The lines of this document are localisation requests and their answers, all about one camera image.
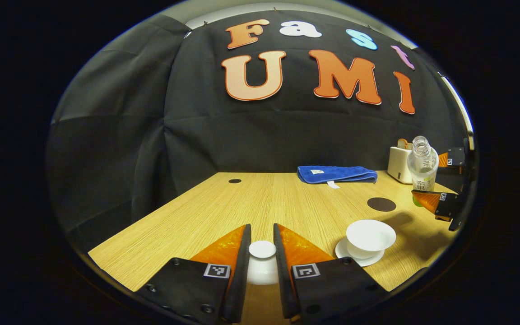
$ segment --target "purple letter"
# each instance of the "purple letter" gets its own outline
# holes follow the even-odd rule
[[[408,65],[409,68],[414,70],[413,64],[409,61],[408,56],[406,55],[405,52],[403,52],[403,50],[399,49],[399,47],[396,45],[391,45],[390,47],[392,47],[396,51],[396,53],[399,54],[399,57],[401,60],[403,60],[404,64]]]

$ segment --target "white saucer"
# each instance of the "white saucer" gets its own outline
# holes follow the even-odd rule
[[[338,242],[338,244],[336,244],[336,249],[334,249],[334,251],[336,253],[336,257],[338,257],[339,259],[342,259],[343,257],[352,257],[348,253],[348,249],[346,249],[347,243],[348,243],[348,239],[346,237],[344,237],[343,239],[341,239]],[[382,259],[383,255],[384,255],[384,249],[382,251],[380,251],[377,255],[369,257],[368,259],[355,259],[354,257],[353,257],[353,259],[361,267],[366,267],[368,265],[371,265],[371,264],[374,264],[374,263],[377,263],[378,261],[380,261],[380,259]]]

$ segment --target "white wall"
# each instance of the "white wall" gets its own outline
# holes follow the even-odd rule
[[[363,26],[368,25],[379,33],[401,41],[410,49],[417,47],[409,39],[400,35],[400,33],[385,25],[382,21],[334,0],[283,0],[282,2],[269,2],[266,0],[186,0],[164,10],[161,14],[182,21],[188,27],[194,29],[204,25],[204,21],[211,23],[238,14],[273,10],[274,7],[276,10],[301,10],[327,14]]]

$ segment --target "wooden table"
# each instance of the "wooden table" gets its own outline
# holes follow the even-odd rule
[[[229,183],[241,179],[240,183]],[[273,239],[279,223],[336,257],[334,247],[346,228],[361,219],[387,223],[396,242],[366,270],[392,290],[422,267],[430,265],[451,243],[449,223],[435,220],[413,204],[412,185],[386,171],[374,183],[338,182],[309,185],[296,173],[217,173],[165,206],[132,224],[89,252],[91,258],[124,286],[136,291],[169,259],[190,259],[227,232],[251,224],[252,242]],[[453,193],[436,185],[435,191]],[[384,197],[396,210],[379,212],[369,198]],[[243,324],[288,324],[282,318],[278,284],[248,284]]]

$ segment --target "letter a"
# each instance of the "letter a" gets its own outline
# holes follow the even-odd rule
[[[222,61],[226,68],[226,91],[240,101],[258,101],[276,94],[282,86],[282,58],[284,51],[268,51],[258,55],[266,61],[266,82],[262,86],[248,86],[246,82],[246,64],[250,56],[237,56]]]

